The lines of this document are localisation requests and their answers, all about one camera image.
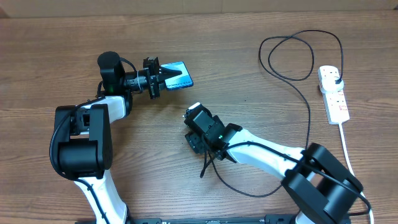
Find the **Samsung Galaxy smartphone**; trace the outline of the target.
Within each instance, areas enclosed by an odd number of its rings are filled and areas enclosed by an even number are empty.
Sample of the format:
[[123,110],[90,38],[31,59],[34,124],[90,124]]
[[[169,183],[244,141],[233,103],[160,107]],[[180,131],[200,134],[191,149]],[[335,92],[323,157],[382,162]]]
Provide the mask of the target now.
[[193,86],[193,80],[187,70],[187,67],[183,61],[180,62],[172,62],[161,65],[161,67],[171,68],[174,70],[181,70],[182,74],[175,77],[177,79],[176,84],[169,85],[168,82],[165,83],[165,87],[167,90],[178,90],[182,88],[188,88]]

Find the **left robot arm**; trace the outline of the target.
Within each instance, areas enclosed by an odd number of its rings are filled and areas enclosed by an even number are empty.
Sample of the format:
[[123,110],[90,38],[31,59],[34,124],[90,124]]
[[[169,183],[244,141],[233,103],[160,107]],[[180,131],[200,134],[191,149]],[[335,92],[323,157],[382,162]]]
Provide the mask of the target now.
[[133,223],[111,176],[113,140],[111,123],[130,115],[135,93],[148,91],[150,98],[162,90],[193,86],[183,61],[161,65],[158,58],[143,60],[142,70],[126,72],[128,61],[118,53],[102,53],[97,63],[102,80],[94,100],[55,110],[49,158],[55,172],[73,181],[84,193],[95,223]]

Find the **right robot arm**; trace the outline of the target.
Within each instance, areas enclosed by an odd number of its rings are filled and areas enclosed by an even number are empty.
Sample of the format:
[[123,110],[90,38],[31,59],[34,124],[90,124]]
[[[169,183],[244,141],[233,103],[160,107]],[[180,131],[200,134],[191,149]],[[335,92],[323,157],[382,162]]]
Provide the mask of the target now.
[[342,223],[364,198],[360,181],[322,145],[302,149],[267,141],[237,124],[224,125],[201,103],[189,107],[184,118],[190,147],[209,156],[204,168],[227,159],[278,178],[300,210],[294,223]]

